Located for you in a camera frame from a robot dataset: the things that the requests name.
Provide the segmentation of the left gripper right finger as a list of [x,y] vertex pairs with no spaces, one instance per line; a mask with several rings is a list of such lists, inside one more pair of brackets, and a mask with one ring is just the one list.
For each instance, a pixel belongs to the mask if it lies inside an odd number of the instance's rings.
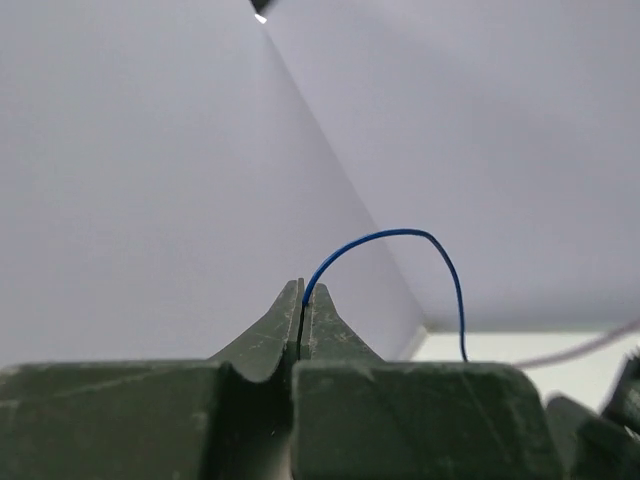
[[303,308],[298,347],[298,477],[375,478],[379,414],[368,375],[383,360],[340,317],[323,284]]

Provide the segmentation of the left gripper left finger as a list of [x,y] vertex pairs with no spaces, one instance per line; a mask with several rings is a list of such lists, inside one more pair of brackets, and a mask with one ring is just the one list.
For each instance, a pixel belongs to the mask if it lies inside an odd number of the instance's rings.
[[224,375],[211,429],[211,479],[289,479],[292,367],[299,359],[302,279],[216,353]]

